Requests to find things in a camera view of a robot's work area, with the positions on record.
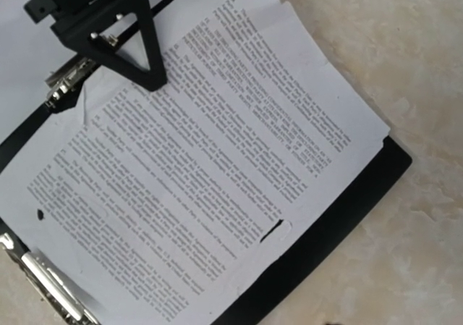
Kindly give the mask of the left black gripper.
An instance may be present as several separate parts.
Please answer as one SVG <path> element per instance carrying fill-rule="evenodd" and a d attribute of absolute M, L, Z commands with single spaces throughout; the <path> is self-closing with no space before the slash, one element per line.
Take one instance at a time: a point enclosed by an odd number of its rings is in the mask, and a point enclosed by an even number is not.
<path fill-rule="evenodd" d="M 158 90 L 167 83 L 149 0 L 29 0 L 24 10 L 35 23 L 49 15 L 63 17 L 51 29 L 65 47 L 144 89 Z M 122 48 L 126 41 L 120 38 L 112 46 L 103 37 L 102 32 L 116 23 L 119 14 L 136 16 L 147 67 Z"/>

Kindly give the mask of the white sheet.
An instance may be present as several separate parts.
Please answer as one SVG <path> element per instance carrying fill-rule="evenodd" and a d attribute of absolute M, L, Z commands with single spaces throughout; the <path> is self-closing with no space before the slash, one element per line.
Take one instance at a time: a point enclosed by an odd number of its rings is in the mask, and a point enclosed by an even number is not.
<path fill-rule="evenodd" d="M 117 91 L 137 90 L 158 101 L 177 87 L 179 65 L 171 53 L 192 29 L 211 20 L 216 9 L 235 5 L 255 9 L 279 0 L 90 0 L 83 18 L 64 29 L 51 30 L 73 55 L 67 72 L 58 72 L 48 87 L 40 81 L 22 97 L 40 101 L 1 142 L 1 164 L 8 164 L 23 148 L 34 156 L 60 149 L 106 105 Z"/>

